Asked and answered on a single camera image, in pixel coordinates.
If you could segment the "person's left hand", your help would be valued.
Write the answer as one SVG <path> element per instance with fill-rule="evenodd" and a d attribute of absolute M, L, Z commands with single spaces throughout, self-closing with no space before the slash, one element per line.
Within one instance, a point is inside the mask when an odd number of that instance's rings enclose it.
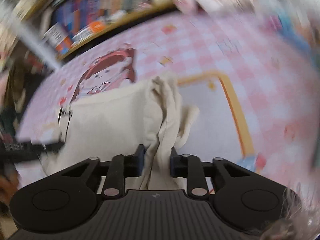
<path fill-rule="evenodd" d="M 5 164 L 1 174 L 1 203 L 9 206 L 11 198 L 18 191 L 20 174 L 14 164 Z"/>

